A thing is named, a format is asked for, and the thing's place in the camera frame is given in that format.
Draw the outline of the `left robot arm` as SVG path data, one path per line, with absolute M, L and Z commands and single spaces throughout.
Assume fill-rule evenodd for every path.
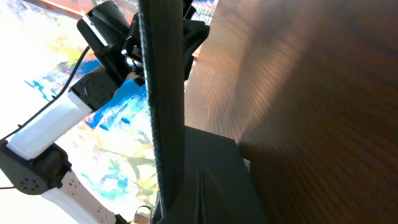
M 78 28 L 100 64 L 60 93 L 26 123 L 1 140 L 1 170 L 12 187 L 39 195 L 78 223 L 124 223 L 78 180 L 57 140 L 86 120 L 91 128 L 130 125 L 147 111 L 139 18 L 90 11 Z

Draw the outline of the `dark green box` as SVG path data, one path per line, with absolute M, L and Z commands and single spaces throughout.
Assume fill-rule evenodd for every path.
M 234 140 L 186 126 L 183 4 L 139 1 L 160 198 L 153 223 L 267 221 Z

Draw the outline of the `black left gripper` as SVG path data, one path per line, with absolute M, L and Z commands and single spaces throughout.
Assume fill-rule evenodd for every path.
M 194 61 L 194 52 L 201 46 L 210 33 L 210 27 L 203 21 L 183 19 L 183 49 L 184 49 L 184 80 L 187 81 Z M 116 55 L 122 56 L 123 64 L 127 71 L 120 72 L 124 79 L 133 80 L 139 86 L 145 84 L 143 59 L 141 52 L 141 40 L 139 30 L 139 18 L 136 13 L 129 26 L 128 33 L 121 41 L 121 46 L 116 49 Z

